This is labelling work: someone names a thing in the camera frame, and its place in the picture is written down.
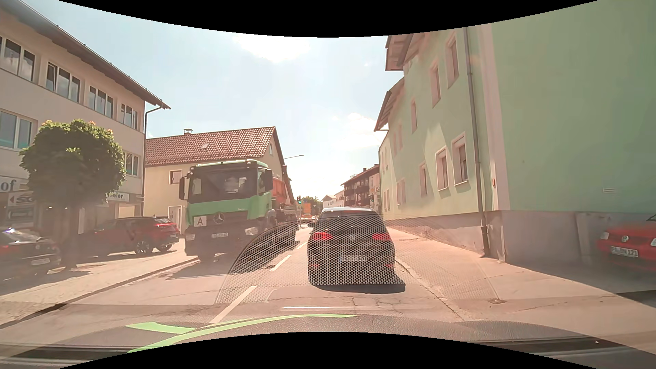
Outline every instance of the truck side mirror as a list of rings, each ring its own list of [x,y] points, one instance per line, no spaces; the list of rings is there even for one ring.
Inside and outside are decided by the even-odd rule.
[[[181,177],[180,182],[178,184],[178,198],[180,198],[180,200],[184,200],[184,179],[185,178],[186,177]]]
[[[274,172],[267,169],[262,173],[262,180],[264,181],[264,190],[266,192],[274,189]]]

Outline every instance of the truck windshield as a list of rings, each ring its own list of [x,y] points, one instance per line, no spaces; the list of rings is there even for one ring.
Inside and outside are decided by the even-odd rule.
[[[189,203],[250,198],[257,194],[257,171],[198,171],[189,184]]]

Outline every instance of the building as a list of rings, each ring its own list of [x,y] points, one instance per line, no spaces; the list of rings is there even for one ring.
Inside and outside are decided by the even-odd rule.
[[[286,188],[274,188],[278,202],[291,205],[294,195],[287,176],[280,142],[275,127],[234,129],[207,133],[191,133],[146,140],[146,195],[144,214],[166,216],[187,228],[186,202],[178,197],[180,178],[191,166],[220,160],[256,159],[273,171],[274,178]]]
[[[169,107],[145,87],[19,0],[0,0],[0,204],[27,190],[18,152],[46,120],[80,118],[112,129],[126,153],[127,179],[108,203],[81,209],[78,232],[142,213],[146,102]],[[48,204],[10,207],[0,222],[65,236]]]
[[[335,195],[326,195],[321,199],[323,202],[323,208],[326,207],[336,207],[337,206],[337,196]]]
[[[386,222],[478,252],[487,238],[511,263],[591,263],[604,227],[656,209],[655,16],[653,1],[600,0],[390,36],[386,70],[403,77],[376,125]]]
[[[348,181],[342,183],[344,187],[344,206],[351,207],[368,207],[373,209],[374,202],[369,197],[370,188],[375,189],[375,185],[370,183],[370,177],[379,174],[379,165],[367,169],[362,168],[362,172],[351,176]]]

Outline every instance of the red tile roof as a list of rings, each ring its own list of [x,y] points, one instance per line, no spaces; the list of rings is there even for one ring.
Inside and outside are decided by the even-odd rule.
[[[279,146],[275,127],[192,133],[146,140],[146,166],[261,158],[271,138]]]

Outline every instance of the door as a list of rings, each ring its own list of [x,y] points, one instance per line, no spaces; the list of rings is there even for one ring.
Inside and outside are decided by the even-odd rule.
[[[169,206],[169,219],[182,230],[182,206]]]

